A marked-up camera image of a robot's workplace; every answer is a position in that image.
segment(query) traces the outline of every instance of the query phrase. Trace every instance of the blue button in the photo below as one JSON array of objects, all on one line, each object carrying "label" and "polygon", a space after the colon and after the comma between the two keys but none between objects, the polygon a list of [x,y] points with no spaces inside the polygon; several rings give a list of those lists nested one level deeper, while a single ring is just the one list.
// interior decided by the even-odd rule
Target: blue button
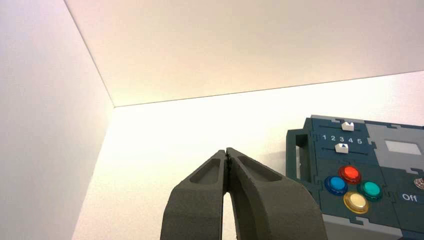
[{"label": "blue button", "polygon": [[345,188],[346,183],[340,177],[334,176],[330,180],[330,186],[332,189],[340,191]]},{"label": "blue button", "polygon": [[334,195],[343,195],[348,191],[348,185],[339,176],[329,176],[324,181],[325,188]]}]

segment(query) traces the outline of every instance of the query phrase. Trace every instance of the red button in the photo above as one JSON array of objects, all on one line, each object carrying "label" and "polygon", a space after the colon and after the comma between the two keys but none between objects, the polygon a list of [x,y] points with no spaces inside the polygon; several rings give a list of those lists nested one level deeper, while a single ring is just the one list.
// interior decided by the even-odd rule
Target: red button
[{"label": "red button", "polygon": [[354,166],[342,166],[338,174],[349,184],[358,184],[361,181],[361,174]]}]

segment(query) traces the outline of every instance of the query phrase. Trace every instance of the white slider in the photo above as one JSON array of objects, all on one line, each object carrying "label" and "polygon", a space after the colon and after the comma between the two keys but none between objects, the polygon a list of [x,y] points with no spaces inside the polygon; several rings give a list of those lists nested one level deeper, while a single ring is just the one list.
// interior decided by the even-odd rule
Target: white slider
[{"label": "white slider", "polygon": [[335,152],[340,154],[348,154],[349,153],[349,146],[346,143],[339,143],[335,146]]},{"label": "white slider", "polygon": [[341,124],[341,129],[343,131],[353,132],[355,130],[355,125],[353,122],[348,123],[347,121],[345,121]]}]

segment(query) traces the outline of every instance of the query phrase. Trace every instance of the arcade button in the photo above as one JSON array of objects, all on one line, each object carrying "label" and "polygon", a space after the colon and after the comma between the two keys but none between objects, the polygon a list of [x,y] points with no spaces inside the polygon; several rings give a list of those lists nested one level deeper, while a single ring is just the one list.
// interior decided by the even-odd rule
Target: arcade button
[{"label": "arcade button", "polygon": [[324,181],[325,188],[332,194],[341,196],[348,191],[346,182],[338,176],[329,176]]},{"label": "arcade button", "polygon": [[343,202],[350,211],[356,214],[365,214],[368,212],[368,201],[360,193],[348,191],[343,196]]},{"label": "arcade button", "polygon": [[358,192],[363,194],[370,201],[377,201],[382,198],[380,187],[372,181],[366,181],[358,185]]},{"label": "arcade button", "polygon": [[338,170],[338,175],[348,184],[358,184],[361,181],[361,173],[354,166],[342,166]]}]

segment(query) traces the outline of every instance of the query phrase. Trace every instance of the white wall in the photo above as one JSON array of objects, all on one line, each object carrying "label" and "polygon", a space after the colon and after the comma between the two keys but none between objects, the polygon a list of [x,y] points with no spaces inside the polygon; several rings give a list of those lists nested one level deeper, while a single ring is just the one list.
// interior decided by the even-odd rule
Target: white wall
[{"label": "white wall", "polygon": [[[424,125],[424,71],[117,107],[73,240],[158,240],[173,187],[233,147],[285,173],[286,134],[325,115]],[[223,239],[236,239],[224,198]]]},{"label": "white wall", "polygon": [[0,1],[0,239],[72,238],[112,110],[62,0]]},{"label": "white wall", "polygon": [[424,70],[423,0],[65,0],[116,106]]}]

